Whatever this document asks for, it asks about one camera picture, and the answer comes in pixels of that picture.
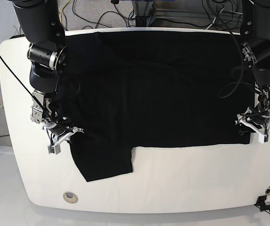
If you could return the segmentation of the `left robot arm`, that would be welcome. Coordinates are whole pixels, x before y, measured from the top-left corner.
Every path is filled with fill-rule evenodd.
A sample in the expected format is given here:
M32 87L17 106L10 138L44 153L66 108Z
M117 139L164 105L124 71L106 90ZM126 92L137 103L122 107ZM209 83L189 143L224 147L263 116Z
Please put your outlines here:
M251 70L255 78L251 88L258 94L258 104L238 114L236 123L252 129L259 142L265 143L270 129L270 0L242 1L242 15L241 41L237 43L241 73L232 85L243 84L243 70Z

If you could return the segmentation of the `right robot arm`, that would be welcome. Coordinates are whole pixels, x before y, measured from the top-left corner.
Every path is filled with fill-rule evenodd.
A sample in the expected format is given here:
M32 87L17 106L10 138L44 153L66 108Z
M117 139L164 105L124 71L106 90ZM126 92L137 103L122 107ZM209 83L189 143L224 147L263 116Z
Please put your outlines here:
M71 144L83 130L75 128L70 118L60 112L56 100L67 52L57 1L14 0L12 4L30 43L27 58L31 61L30 85L34 89L31 120L45 127L51 148L64 141Z

